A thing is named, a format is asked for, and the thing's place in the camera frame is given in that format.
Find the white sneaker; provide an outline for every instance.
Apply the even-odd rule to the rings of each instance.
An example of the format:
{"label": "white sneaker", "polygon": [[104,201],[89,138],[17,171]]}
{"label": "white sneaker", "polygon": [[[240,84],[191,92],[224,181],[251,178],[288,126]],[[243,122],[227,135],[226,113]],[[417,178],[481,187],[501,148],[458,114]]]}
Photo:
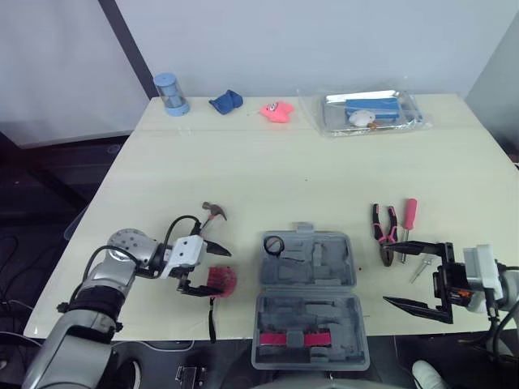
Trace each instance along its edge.
{"label": "white sneaker", "polygon": [[441,379],[441,375],[434,367],[425,361],[416,361],[413,364],[413,376],[422,386],[422,389],[448,389],[448,386]]}

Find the blue cylindrical container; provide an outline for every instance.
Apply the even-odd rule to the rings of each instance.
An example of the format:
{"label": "blue cylindrical container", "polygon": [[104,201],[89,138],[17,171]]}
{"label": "blue cylindrical container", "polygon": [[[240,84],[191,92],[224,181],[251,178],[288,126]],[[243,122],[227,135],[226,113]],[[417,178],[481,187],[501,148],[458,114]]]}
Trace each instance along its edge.
{"label": "blue cylindrical container", "polygon": [[160,73],[153,78],[153,83],[168,114],[182,116],[189,112],[189,104],[178,85],[177,77],[173,73]]}

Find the plastic bag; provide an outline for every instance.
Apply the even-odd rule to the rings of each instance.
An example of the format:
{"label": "plastic bag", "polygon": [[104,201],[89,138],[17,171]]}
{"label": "plastic bag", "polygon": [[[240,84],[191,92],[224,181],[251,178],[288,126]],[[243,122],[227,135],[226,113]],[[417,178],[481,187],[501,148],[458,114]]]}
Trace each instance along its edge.
{"label": "plastic bag", "polygon": [[298,90],[302,110],[323,136],[386,134],[431,124],[414,95],[397,90],[309,92]]}

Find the white wall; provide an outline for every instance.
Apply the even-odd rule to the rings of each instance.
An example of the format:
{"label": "white wall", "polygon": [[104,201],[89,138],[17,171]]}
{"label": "white wall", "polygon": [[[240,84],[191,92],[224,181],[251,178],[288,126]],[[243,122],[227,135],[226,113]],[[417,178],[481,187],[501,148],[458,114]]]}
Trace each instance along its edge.
{"label": "white wall", "polygon": [[0,130],[18,145],[128,133],[147,103],[96,1],[0,2]]}
{"label": "white wall", "polygon": [[249,96],[397,80],[463,96],[517,0],[118,0],[150,71],[187,95]]}
{"label": "white wall", "polygon": [[498,142],[519,149],[519,13],[466,102]]}

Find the hammer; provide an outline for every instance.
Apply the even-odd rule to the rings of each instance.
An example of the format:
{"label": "hammer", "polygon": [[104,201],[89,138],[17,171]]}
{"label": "hammer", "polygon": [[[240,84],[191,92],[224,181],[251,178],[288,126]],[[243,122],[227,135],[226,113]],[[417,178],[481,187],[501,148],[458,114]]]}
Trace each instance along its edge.
{"label": "hammer", "polygon": [[206,225],[208,225],[209,221],[211,221],[212,219],[214,219],[218,215],[222,215],[223,218],[225,220],[227,220],[227,217],[225,216],[224,210],[221,209],[221,207],[219,205],[211,204],[208,201],[204,201],[204,203],[202,204],[202,208],[209,210],[209,216],[208,216],[208,219],[205,221],[205,223],[202,224],[202,228],[200,230],[204,229],[204,227]]}

